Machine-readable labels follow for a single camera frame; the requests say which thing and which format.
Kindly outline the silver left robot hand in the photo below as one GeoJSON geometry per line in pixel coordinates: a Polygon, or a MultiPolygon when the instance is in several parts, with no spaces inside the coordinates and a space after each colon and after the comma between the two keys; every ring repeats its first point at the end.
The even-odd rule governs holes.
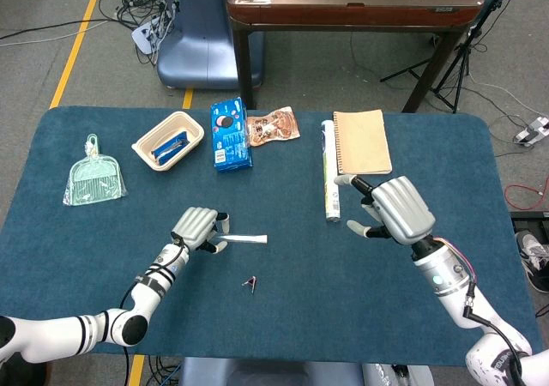
{"type": "Polygon", "coordinates": [[[171,231],[172,242],[189,251],[205,250],[211,254],[222,252],[227,241],[212,243],[211,239],[217,236],[217,224],[225,234],[230,231],[230,216],[225,212],[218,212],[211,208],[188,208],[171,231]]]}

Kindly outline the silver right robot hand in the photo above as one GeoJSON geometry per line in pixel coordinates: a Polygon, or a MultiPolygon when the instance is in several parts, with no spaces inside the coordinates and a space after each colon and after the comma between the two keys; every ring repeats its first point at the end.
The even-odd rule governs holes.
{"type": "Polygon", "coordinates": [[[380,223],[364,226],[348,220],[347,227],[363,238],[392,238],[398,244],[412,245],[430,235],[435,217],[411,181],[392,178],[377,186],[368,184],[357,175],[338,175],[334,183],[351,185],[362,195],[361,207],[380,223]]]}

